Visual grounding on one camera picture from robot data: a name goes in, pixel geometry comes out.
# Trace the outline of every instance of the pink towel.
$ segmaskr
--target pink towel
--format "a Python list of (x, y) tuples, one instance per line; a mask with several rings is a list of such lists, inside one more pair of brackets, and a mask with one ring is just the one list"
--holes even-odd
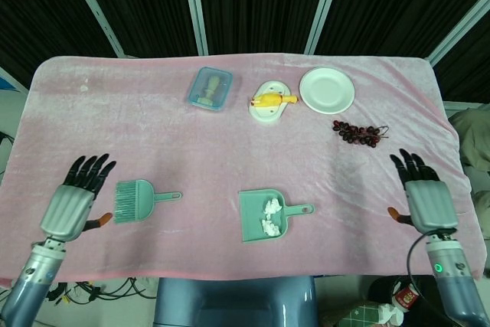
[[(234, 75), (216, 113), (186, 98), (199, 69)], [(278, 124), (261, 126), (247, 111), (267, 80), (299, 93), (313, 67), (342, 70), (354, 82), (351, 108), (336, 116), (304, 103)], [(349, 145), (332, 120), (390, 127), (376, 149)], [(388, 206), (407, 212), (389, 154), (400, 147), (438, 171), (454, 198), (459, 232), (475, 275), (485, 246), (459, 163), (458, 137), (447, 121), (436, 79), (421, 59), (245, 54), (154, 60), (57, 57), (34, 76), (0, 191), (0, 277), (24, 265), (55, 188), (80, 155), (108, 152), (117, 166), (91, 217), (114, 209), (118, 181), (144, 178), (155, 191), (181, 191), (147, 220), (110, 223), (67, 245), (60, 281), (123, 276), (206, 280), (299, 274), (403, 274), (418, 236), (395, 223)], [(275, 188), (288, 204), (312, 203), (312, 215), (289, 219), (280, 240), (242, 244), (238, 191)], [(413, 272), (430, 273), (423, 246)]]

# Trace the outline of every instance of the blue plastic box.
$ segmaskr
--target blue plastic box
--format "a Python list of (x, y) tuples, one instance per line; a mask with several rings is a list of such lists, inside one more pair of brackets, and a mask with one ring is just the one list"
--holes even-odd
[(233, 74), (225, 70), (204, 67), (189, 93), (189, 103), (210, 110), (221, 110), (233, 82)]

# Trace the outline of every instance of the grapes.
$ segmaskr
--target grapes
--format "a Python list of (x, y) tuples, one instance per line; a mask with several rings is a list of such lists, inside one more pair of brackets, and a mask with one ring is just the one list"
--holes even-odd
[(375, 148), (377, 144), (381, 141), (381, 138), (388, 138), (385, 136), (388, 130), (387, 126), (380, 126), (379, 128), (374, 128), (369, 126), (368, 128), (358, 127), (350, 125), (347, 122), (341, 122), (339, 120), (334, 120), (332, 129), (338, 132), (342, 140), (347, 143), (361, 144), (363, 146), (370, 146)]

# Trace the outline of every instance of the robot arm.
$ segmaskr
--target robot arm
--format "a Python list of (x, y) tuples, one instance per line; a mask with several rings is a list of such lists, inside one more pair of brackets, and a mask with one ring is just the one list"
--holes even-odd
[(87, 221), (93, 201), (116, 165), (112, 161), (102, 168), (108, 158), (108, 154), (98, 159), (93, 156), (83, 164), (82, 156), (71, 166), (42, 219), (46, 239), (34, 244), (0, 313), (0, 325), (4, 322), (6, 327), (31, 326), (63, 262), (65, 242), (77, 239), (82, 231), (100, 227), (112, 217), (105, 214), (98, 221)]
[(418, 155), (404, 149), (400, 153), (405, 164), (390, 157), (405, 188), (410, 216), (388, 208), (390, 215), (429, 236), (426, 251), (447, 315), (470, 327), (490, 327), (461, 244), (451, 236), (458, 218), (446, 183)]

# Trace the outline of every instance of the rubber chicken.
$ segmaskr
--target rubber chicken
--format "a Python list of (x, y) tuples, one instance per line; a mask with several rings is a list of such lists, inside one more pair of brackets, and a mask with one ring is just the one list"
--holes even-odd
[(263, 95), (255, 96), (251, 102), (254, 107), (274, 107), (279, 106), (281, 103), (297, 103), (297, 96), (283, 96), (278, 93), (265, 93)]

